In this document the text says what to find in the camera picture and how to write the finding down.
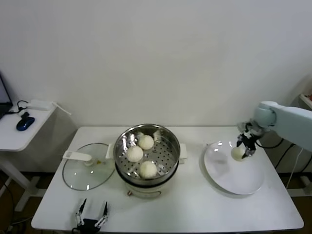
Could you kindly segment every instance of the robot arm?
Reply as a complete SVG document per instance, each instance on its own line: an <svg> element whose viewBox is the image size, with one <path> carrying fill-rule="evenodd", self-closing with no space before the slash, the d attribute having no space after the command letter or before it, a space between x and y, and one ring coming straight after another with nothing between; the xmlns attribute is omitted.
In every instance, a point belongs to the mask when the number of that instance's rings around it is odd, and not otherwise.
<svg viewBox="0 0 312 234"><path fill-rule="evenodd" d="M255 141L265 132L275 131L280 137L312 151L312 112L297 107L285 107L272 101L261 102L250 122L238 126L242 132L237 145L244 143L244 157L252 156Z"/></svg>

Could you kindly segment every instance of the power adapter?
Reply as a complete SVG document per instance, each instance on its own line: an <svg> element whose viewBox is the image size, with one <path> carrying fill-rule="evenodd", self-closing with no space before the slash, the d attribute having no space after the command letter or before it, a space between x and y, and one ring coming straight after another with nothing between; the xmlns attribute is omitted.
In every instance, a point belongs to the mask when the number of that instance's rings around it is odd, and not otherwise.
<svg viewBox="0 0 312 234"><path fill-rule="evenodd" d="M40 111L49 111L53 108L53 103L51 101L40 101L32 99L27 104L28 109L40 110Z"/></svg>

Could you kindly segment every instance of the steamed bun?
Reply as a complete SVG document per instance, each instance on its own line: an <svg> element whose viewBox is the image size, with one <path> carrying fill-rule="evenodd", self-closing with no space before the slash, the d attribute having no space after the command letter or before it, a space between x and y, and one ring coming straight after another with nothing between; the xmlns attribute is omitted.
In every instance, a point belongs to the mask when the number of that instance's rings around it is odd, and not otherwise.
<svg viewBox="0 0 312 234"><path fill-rule="evenodd" d="M127 150L127 159L130 162L139 162L143 158L143 150L138 146L132 146Z"/></svg>
<svg viewBox="0 0 312 234"><path fill-rule="evenodd" d="M151 161L145 161L140 167L140 176L144 179L150 179L156 176L157 167Z"/></svg>
<svg viewBox="0 0 312 234"><path fill-rule="evenodd" d="M149 150L153 147L154 145L154 140L151 136L149 135L144 135L140 137L138 140L138 145L143 149L143 150Z"/></svg>
<svg viewBox="0 0 312 234"><path fill-rule="evenodd" d="M231 150L232 157L237 161L243 160L242 157L243 157L244 153L245 153L245 151L241 147L235 147L235 148L232 148L232 150Z"/></svg>

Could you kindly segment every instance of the white cable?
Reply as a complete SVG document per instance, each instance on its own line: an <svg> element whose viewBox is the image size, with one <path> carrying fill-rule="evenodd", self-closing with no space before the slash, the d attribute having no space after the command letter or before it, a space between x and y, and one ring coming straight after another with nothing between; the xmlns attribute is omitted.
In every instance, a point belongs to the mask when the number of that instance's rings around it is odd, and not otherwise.
<svg viewBox="0 0 312 234"><path fill-rule="evenodd" d="M27 220L29 220L29 219L31 219L31 218L33 218L33 216L28 217L28 218L26 218L26 219L23 219L23 220L21 220L21 221L18 221L18 222L12 223L11 225L16 225L16 224L19 224L19 223L23 223L23 222L25 222L25 221L27 221Z"/></svg>
<svg viewBox="0 0 312 234"><path fill-rule="evenodd" d="M56 102L52 101L52 104L55 105L56 107L59 107L63 112L65 112L66 114L68 114L69 116L72 115L72 113L64 110L62 107L60 107Z"/></svg>
<svg viewBox="0 0 312 234"><path fill-rule="evenodd" d="M302 152L302 151L303 151L303 148L301 148L300 152L299 152L298 155L297 155L296 162L294 163L294 166L293 166L293 169L292 169L291 177L289 177L289 180L288 180L287 185L286 185L286 189L288 189L288 185L289 185L289 183L290 183L290 181L291 181L291 179L292 179L293 172L294 172L294 170L295 170L295 168L296 168L296 166L297 166L297 162L298 162L299 155L301 155L301 152Z"/></svg>

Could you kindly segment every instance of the blue mouse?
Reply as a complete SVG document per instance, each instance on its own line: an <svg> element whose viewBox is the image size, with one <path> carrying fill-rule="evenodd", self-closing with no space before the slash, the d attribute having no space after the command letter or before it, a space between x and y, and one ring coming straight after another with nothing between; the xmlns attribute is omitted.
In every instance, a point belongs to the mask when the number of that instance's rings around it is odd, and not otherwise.
<svg viewBox="0 0 312 234"><path fill-rule="evenodd" d="M34 121L34 117L24 117L17 123L16 129L19 131L25 131Z"/></svg>

